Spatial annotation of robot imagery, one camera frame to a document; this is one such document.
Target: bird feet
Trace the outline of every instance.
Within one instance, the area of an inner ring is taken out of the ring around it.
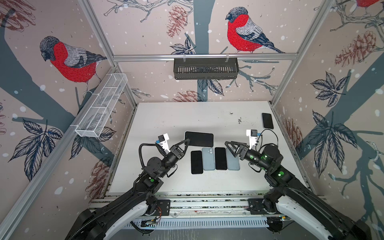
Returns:
[[[92,92],[90,90],[87,90],[87,91],[83,92],[83,98],[85,97],[85,94],[87,94],[87,93],[91,93],[92,94]]]

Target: phone case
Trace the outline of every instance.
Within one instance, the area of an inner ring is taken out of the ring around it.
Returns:
[[[202,148],[203,152],[203,168],[205,171],[215,170],[214,149],[211,147]]]
[[[227,167],[228,170],[240,170],[239,157],[234,157],[228,148],[225,148],[227,152]]]

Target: cable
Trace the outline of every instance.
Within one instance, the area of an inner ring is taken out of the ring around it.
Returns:
[[[136,189],[136,182],[144,175],[144,171],[139,175],[138,178],[136,178],[136,180],[133,182],[133,187],[132,187],[132,190],[131,192],[129,193],[129,195],[124,198],[124,200],[122,200],[121,202],[119,202],[118,204],[116,204],[115,206],[111,207],[110,209],[106,210],[105,212],[102,212],[101,214],[95,216],[93,219],[89,220],[88,222],[84,223],[77,231],[75,231],[69,238],[68,240],[73,240],[74,237],[76,237],[79,233],[81,233],[89,224],[93,223],[94,221],[96,221],[97,219],[99,219],[100,217],[106,215],[108,212],[112,211],[113,209],[115,209],[116,207],[120,206],[121,204],[123,204],[126,200],[128,200],[132,195],[133,193],[135,192],[135,189]]]

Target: red bird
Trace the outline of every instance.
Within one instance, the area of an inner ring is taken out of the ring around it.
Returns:
[[[44,61],[49,59],[68,80],[76,83],[87,83],[87,90],[83,92],[83,97],[86,93],[92,93],[88,90],[88,80],[93,75],[97,76],[98,64],[107,59],[99,54],[86,51],[84,48],[72,47],[60,42],[53,36],[48,36],[42,40],[40,51]]]
[[[240,51],[269,48],[278,53],[283,53],[275,48],[274,44],[265,36],[263,30],[252,22],[248,11],[244,7],[231,9],[225,18],[228,20],[228,41]]]

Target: wire shelf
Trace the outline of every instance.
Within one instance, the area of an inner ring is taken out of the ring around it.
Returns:
[[[127,82],[125,74],[111,74],[75,130],[80,137],[100,136]]]

